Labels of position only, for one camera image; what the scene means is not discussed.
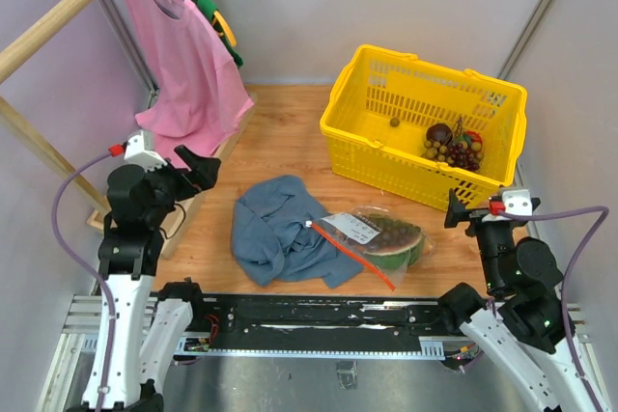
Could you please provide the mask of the clear zip bag orange seal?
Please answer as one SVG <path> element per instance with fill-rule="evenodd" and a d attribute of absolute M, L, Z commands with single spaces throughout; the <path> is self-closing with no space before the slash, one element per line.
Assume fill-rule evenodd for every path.
<path fill-rule="evenodd" d="M 423 229 L 377 206 L 357 206 L 347 212 L 308 220 L 305 227 L 396 289 L 408 269 L 435 251 Z"/>

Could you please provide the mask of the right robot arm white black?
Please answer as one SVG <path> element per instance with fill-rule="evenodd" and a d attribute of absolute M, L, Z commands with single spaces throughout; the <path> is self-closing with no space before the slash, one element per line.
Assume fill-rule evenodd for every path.
<path fill-rule="evenodd" d="M 608 411 L 584 363 L 576 325 L 568 309 L 567 285 L 576 262 L 608 215 L 605 206 L 549 214 L 526 189 L 502 188 L 485 207 L 468 208 L 456 191 L 448 196 L 447 229 L 461 223 L 476 239 L 487 296 L 459 283 L 438 299 L 437 322 L 450 335 L 464 334 L 510 378 L 535 411 Z M 534 237 L 515 241 L 513 231 L 530 222 L 595 213 L 566 269 L 549 246 Z"/>

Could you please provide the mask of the dark purple grape bunch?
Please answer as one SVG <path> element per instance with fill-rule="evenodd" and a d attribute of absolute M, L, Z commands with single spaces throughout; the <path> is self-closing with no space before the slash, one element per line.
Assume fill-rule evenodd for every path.
<path fill-rule="evenodd" d="M 412 246 L 421 238 L 420 228 L 385 215 L 370 215 L 370 222 L 379 233 L 369 242 L 375 249 Z"/>

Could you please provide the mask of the toy watermelon slice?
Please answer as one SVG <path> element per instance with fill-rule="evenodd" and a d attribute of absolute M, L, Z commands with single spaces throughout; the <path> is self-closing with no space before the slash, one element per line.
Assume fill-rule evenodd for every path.
<path fill-rule="evenodd" d="M 368 243 L 364 255 L 374 265 L 387 270 L 394 270 L 401 266 L 411 266 L 420 259 L 420 248 L 422 247 L 424 237 L 425 235 L 421 234 L 421 238 L 416 244 L 400 248 L 378 250 Z"/>

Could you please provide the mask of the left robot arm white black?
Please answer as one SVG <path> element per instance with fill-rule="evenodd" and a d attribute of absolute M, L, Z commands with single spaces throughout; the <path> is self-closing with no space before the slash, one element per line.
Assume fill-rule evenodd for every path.
<path fill-rule="evenodd" d="M 108 151 L 133 160 L 107 178 L 110 210 L 104 217 L 99 265 L 88 271 L 101 290 L 98 342 L 79 411 L 161 411 L 163 386 L 185 330 L 200 328 L 207 307 L 198 284 L 167 284 L 154 320 L 146 309 L 163 248 L 164 219 L 180 202 L 214 188 L 221 162 L 185 146 L 175 149 L 177 168 L 155 152 L 127 142 Z"/>

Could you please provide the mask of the dark red grape bunch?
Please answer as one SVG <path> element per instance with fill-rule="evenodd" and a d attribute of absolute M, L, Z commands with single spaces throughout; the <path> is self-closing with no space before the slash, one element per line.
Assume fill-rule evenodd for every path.
<path fill-rule="evenodd" d="M 451 167 L 477 172 L 483 159 L 483 145 L 474 141 L 458 142 L 447 149 L 446 163 Z"/>

